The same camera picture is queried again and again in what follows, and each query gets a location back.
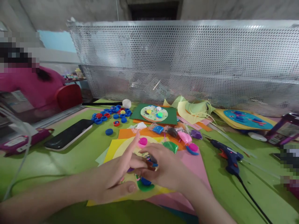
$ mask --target purple container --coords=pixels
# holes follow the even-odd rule
[[[280,146],[299,136],[299,114],[289,113],[266,134],[269,143]]]

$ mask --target white pom pom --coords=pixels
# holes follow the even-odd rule
[[[128,109],[130,109],[131,106],[132,106],[132,103],[131,103],[130,100],[128,100],[128,99],[124,99],[124,100],[122,101],[122,106],[123,106],[124,108],[128,108]]]

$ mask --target green table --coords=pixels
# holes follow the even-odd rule
[[[57,125],[54,135],[80,119],[90,119],[92,114],[96,112],[98,111],[87,110]],[[128,121],[119,127],[114,127],[112,120],[102,125],[94,125],[91,130],[62,152],[46,150],[42,146],[42,142],[32,147],[12,189],[12,195],[31,186],[97,166],[95,159],[110,145],[112,139],[117,139],[117,130],[127,128],[133,124],[132,120],[128,119]],[[112,136],[106,136],[105,130],[107,128],[112,128],[115,133]],[[204,130],[202,132],[235,149],[234,145],[219,133],[215,131],[207,133]],[[235,133],[227,134],[257,156],[257,159],[248,158],[252,163],[271,170],[276,175],[293,175],[283,169],[278,161],[269,156],[272,152],[279,152],[276,147],[253,140],[248,136]],[[265,223],[262,215],[246,195],[238,180],[226,172],[226,161],[219,157],[219,152],[208,141],[196,140],[195,143],[200,148],[210,185],[219,203],[237,223]],[[4,196],[5,190],[17,171],[22,157],[23,155],[0,158],[1,197]],[[253,198],[256,199],[273,223],[299,223],[299,201],[281,186],[280,180],[248,164],[240,165],[240,176]],[[192,223],[192,219],[188,219],[187,216],[179,218],[170,211],[146,201],[124,201],[93,207],[86,207],[85,205],[86,203],[79,203],[65,208],[50,217],[48,222]]]

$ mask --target red chair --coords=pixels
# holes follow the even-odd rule
[[[80,86],[77,84],[63,86],[55,93],[59,108],[64,111],[82,103]]]

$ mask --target hand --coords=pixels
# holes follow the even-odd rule
[[[140,134],[137,133],[121,157],[78,174],[81,191],[86,192],[84,200],[94,200],[98,204],[105,204],[137,190],[133,181],[126,181],[123,184],[119,182],[130,167],[150,168],[150,163],[145,158],[133,154],[139,138]]]
[[[190,182],[193,178],[198,179],[178,156],[175,156],[172,151],[162,144],[151,143],[139,151],[139,153],[145,152],[148,152],[157,160],[158,169],[152,171],[143,167],[135,169],[135,174],[154,184],[182,192],[185,185],[188,184],[187,182]]]

